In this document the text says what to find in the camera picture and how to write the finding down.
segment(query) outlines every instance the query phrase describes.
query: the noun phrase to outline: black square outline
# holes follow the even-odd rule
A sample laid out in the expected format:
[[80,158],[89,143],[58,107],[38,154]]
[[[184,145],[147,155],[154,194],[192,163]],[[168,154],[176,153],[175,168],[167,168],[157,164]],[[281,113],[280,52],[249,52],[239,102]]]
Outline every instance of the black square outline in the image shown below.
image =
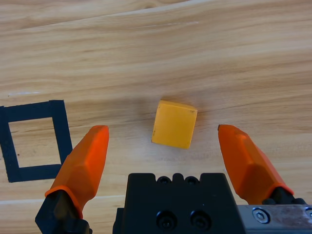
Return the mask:
[[61,164],[73,150],[65,104],[63,100],[51,100],[33,104],[0,107],[0,146],[9,182],[53,179],[61,164],[19,167],[9,122],[52,117]]

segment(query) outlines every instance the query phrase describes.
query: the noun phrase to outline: yellow cube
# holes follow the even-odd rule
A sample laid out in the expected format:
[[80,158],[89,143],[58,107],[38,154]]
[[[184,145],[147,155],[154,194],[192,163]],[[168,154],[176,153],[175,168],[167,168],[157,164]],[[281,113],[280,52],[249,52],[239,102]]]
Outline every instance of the yellow cube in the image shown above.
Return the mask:
[[158,104],[152,142],[188,149],[191,145],[197,109],[161,100]]

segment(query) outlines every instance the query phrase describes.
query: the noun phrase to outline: table surface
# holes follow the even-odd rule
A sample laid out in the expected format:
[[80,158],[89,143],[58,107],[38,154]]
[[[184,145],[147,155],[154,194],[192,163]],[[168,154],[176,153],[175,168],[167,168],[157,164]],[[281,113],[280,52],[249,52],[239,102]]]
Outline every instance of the table surface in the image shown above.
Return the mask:
[[[64,100],[73,146],[92,126],[110,127],[84,209],[94,233],[112,233],[130,173],[226,174],[218,124],[247,132],[311,203],[311,10],[310,0],[4,0],[0,105]],[[198,109],[190,149],[151,143],[161,99]],[[10,129],[21,167],[59,163],[51,118]],[[9,183],[1,157],[0,233],[38,234],[51,184]]]

